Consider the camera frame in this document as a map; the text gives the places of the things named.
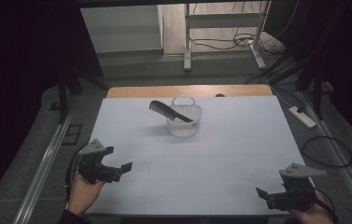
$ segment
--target aluminum rail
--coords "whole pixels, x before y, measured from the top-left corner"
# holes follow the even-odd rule
[[[320,134],[326,135],[326,136],[331,136],[331,132],[328,129],[327,125],[323,120],[319,120],[318,117],[316,116],[313,108],[312,108],[312,101],[310,100],[309,96],[307,95],[307,92],[300,92],[298,91],[298,94],[301,96],[302,100],[305,102],[306,109],[310,115],[310,117],[315,121],[317,124],[318,132]],[[331,157],[333,160],[338,163],[338,164],[345,164],[347,163],[347,159],[342,152],[342,150],[339,147],[339,144],[331,141],[331,140],[326,140],[326,145],[327,145],[327,150],[329,151]],[[343,176],[345,183],[348,185],[351,193],[352,193],[352,168],[350,166],[342,168],[339,170],[341,175]]]
[[[63,124],[60,124],[52,136],[47,151],[42,158],[41,163],[36,170],[33,181],[24,196],[19,212],[17,213],[13,224],[26,224],[30,220],[31,214],[34,211],[36,202],[38,201],[39,194],[44,187],[47,180],[51,165],[56,158],[57,151],[63,141],[64,135],[67,131],[68,125],[74,114],[75,105],[77,104],[77,97],[73,96],[69,102],[69,113],[65,117]]]

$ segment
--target black sleeve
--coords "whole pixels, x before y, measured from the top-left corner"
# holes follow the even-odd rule
[[[84,217],[79,217],[74,213],[64,209],[62,217],[60,218],[58,224],[87,224]]]

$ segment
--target power strip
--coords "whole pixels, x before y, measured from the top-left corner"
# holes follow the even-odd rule
[[[292,108],[289,109],[289,112],[291,112],[292,115],[295,116],[300,122],[304,124],[308,129],[311,129],[316,126],[316,123],[312,121],[309,117],[307,117],[303,112],[298,113],[298,107],[293,106]]]

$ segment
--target gripper camera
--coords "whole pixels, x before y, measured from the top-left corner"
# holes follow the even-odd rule
[[[266,201],[269,209],[285,211],[298,209],[306,211],[316,201],[315,188],[309,180],[311,176],[326,175],[327,172],[292,163],[285,170],[279,171],[286,192],[268,194],[256,188],[260,198]]]
[[[92,184],[99,180],[119,182],[123,174],[132,170],[133,163],[123,164],[120,168],[104,166],[101,163],[103,157],[113,152],[113,147],[104,147],[97,139],[92,140],[78,153],[81,158],[79,172]]]

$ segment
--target wall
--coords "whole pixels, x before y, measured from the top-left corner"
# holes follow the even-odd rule
[[[82,8],[96,53],[162,49],[162,7]]]

